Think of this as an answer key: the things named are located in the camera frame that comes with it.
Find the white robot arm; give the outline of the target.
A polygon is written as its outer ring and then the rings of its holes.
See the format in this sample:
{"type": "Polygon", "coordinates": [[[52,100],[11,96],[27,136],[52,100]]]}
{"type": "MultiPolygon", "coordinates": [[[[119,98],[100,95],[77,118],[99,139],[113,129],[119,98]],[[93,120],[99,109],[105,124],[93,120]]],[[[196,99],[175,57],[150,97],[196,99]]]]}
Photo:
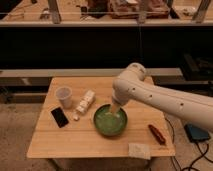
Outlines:
{"type": "Polygon", "coordinates": [[[152,85],[145,77],[143,65],[128,65],[113,81],[112,102],[142,102],[213,133],[213,98],[152,85]]]}

